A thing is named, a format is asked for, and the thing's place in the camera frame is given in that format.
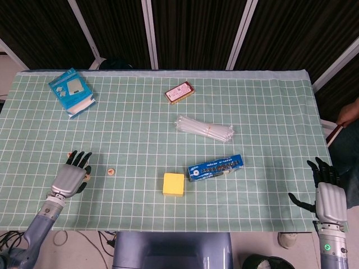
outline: bundle of straws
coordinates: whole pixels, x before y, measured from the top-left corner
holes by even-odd
[[[186,116],[178,116],[176,121],[177,129],[182,132],[194,133],[210,137],[222,142],[228,142],[234,134],[232,126],[224,126],[220,124],[208,124],[198,122]]]

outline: floor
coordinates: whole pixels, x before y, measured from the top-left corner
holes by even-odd
[[[21,67],[9,56],[0,55],[0,95],[8,93],[13,77],[19,71],[21,71]],[[348,223],[350,228],[350,232],[347,234],[349,265],[351,268],[355,268],[356,265],[359,265],[359,256],[356,255],[356,249],[359,249],[359,240],[357,240],[359,237],[359,207],[348,210]],[[83,233],[100,249],[107,267],[111,268],[112,257],[102,250],[97,232],[83,231]],[[56,232],[52,231],[46,238],[35,266],[36,269],[106,268],[98,250],[83,235],[69,231],[66,243],[58,247],[54,244],[55,234]],[[65,233],[59,232],[56,235],[55,243],[61,244],[65,238]],[[254,253],[282,257],[296,269],[319,269],[319,240],[315,233],[300,234],[296,245],[290,250],[278,245],[277,233],[232,233],[231,239],[235,269],[241,268],[246,257]],[[105,248],[109,253],[113,253],[112,247],[105,245]]]

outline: green grid tablecloth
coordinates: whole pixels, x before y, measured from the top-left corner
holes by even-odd
[[[27,228],[76,149],[93,152],[91,181],[55,229],[313,230],[314,216],[287,193],[313,202],[306,160],[329,155],[309,78],[298,72],[83,72],[98,103],[74,119],[48,86],[59,72],[19,73],[0,114],[0,228]],[[164,92],[184,81],[195,93],[169,105]],[[233,141],[177,132],[180,114],[233,125]],[[189,165],[234,154],[243,169],[186,179],[184,197],[162,195],[164,173],[188,178]]]

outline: white shoe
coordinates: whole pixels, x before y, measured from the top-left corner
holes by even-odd
[[[297,241],[297,233],[278,233],[278,244],[286,249],[290,249]]]

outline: small red box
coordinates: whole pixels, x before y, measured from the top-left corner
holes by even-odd
[[[171,105],[181,101],[195,92],[195,89],[187,81],[170,89],[165,93],[166,98]]]

